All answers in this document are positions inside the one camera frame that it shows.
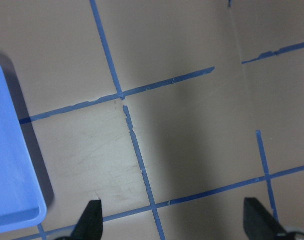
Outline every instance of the blue container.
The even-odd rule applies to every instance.
[[[0,233],[43,221],[46,205],[0,67]]]

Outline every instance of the blue tray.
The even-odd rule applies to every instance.
[[[0,67],[0,233],[43,221],[46,205]]]

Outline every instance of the metal screw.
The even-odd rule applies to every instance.
[[[295,240],[304,240],[304,235],[301,233],[297,233],[294,236]]]

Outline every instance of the blue plastic bin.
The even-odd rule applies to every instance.
[[[46,205],[0,67],[0,233],[43,221]]]

